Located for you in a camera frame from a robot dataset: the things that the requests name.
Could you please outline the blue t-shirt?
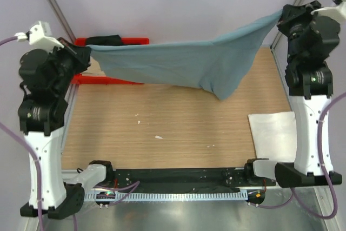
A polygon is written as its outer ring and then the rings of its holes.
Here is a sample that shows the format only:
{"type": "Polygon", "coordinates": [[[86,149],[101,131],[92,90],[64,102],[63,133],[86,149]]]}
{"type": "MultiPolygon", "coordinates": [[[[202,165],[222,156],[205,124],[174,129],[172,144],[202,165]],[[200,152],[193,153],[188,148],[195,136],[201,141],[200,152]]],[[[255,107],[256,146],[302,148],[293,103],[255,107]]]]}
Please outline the blue t-shirt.
{"type": "Polygon", "coordinates": [[[210,41],[91,45],[91,56],[107,77],[203,89],[224,100],[250,70],[281,14],[277,11],[210,41]]]}

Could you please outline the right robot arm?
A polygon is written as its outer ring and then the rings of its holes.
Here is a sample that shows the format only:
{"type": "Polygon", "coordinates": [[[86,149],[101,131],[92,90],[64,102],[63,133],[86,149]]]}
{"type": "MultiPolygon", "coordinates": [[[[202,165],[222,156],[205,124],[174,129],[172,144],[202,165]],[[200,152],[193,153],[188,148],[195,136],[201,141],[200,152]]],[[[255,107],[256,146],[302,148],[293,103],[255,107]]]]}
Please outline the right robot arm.
{"type": "Polygon", "coordinates": [[[333,98],[333,76],[327,65],[339,45],[345,21],[345,0],[323,7],[313,1],[285,5],[277,23],[288,40],[285,81],[295,114],[297,148],[294,162],[251,159],[244,166],[244,180],[251,186],[263,179],[282,188],[339,185],[329,154],[328,109],[333,98]]]}

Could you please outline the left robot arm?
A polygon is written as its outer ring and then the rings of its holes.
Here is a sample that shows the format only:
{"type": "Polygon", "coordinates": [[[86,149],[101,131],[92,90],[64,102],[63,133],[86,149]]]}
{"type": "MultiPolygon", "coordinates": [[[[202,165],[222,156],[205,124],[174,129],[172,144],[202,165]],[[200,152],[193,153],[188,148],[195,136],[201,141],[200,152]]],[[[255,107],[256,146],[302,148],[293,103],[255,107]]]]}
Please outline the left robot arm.
{"type": "Polygon", "coordinates": [[[89,190],[114,183],[111,162],[101,160],[91,161],[69,181],[62,178],[65,96],[73,77],[90,66],[90,55],[89,47],[68,44],[50,51],[34,49],[20,60],[24,98],[18,109],[19,127],[31,151],[31,195],[20,209],[21,216],[65,219],[79,212],[89,190]]]}

